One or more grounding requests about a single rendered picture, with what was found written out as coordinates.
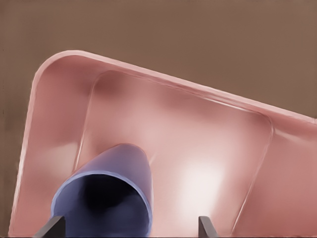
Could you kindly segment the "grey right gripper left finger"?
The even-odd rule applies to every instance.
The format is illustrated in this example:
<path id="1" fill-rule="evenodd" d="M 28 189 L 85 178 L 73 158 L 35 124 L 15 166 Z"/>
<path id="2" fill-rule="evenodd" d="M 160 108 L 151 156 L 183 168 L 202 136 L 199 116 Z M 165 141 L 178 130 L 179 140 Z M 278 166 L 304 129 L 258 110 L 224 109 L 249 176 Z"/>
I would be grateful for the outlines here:
<path id="1" fill-rule="evenodd" d="M 32 238 L 65 238 L 65 218 L 52 217 Z"/>

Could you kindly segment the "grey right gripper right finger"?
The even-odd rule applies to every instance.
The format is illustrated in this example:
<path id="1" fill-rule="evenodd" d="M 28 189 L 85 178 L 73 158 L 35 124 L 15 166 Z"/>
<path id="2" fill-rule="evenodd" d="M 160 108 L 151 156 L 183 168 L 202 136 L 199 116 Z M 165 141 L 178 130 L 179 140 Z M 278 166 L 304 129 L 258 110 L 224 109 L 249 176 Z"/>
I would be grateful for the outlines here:
<path id="1" fill-rule="evenodd" d="M 199 216 L 198 218 L 198 237 L 218 238 L 218 234 L 208 216 Z"/>

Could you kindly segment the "pink plastic box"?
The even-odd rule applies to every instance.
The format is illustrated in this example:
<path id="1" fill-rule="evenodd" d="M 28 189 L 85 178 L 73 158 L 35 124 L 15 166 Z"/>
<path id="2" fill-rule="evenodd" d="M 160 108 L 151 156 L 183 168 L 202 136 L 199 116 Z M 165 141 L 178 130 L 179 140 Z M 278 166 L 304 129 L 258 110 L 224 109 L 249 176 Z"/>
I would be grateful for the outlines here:
<path id="1" fill-rule="evenodd" d="M 317 119 L 84 51 L 34 76 L 8 234 L 32 236 L 53 195 L 115 145 L 147 155 L 154 237 L 317 237 Z"/>

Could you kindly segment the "purple cup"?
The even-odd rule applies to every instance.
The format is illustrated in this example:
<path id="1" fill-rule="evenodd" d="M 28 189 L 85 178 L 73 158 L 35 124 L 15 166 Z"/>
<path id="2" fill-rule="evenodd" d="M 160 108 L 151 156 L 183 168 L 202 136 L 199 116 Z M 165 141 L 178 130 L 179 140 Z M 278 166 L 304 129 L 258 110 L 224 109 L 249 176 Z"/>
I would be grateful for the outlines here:
<path id="1" fill-rule="evenodd" d="M 148 237 L 153 181 L 142 149 L 114 146 L 82 166 L 56 191 L 51 216 L 65 218 L 71 238 Z"/>

